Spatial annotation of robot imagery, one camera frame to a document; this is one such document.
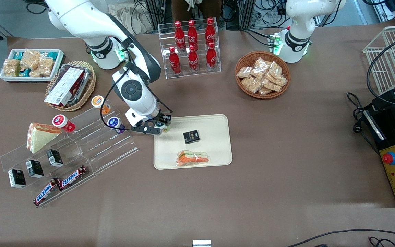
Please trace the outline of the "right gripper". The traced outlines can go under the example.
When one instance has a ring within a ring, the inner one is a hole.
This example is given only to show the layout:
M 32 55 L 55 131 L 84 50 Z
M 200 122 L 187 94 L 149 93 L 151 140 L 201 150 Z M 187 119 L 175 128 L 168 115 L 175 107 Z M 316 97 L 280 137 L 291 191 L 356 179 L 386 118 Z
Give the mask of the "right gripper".
M 143 124 L 152 123 L 153 125 L 155 125 L 156 122 L 161 122 L 164 125 L 170 125 L 171 123 L 171 115 L 163 114 L 160 112 L 159 109 L 149 109 L 145 111 L 136 111 L 134 109 L 129 109 L 126 112 L 126 118 L 132 126 L 132 131 L 150 134 L 153 136 L 161 135 L 161 129 L 152 126 L 143 126 Z

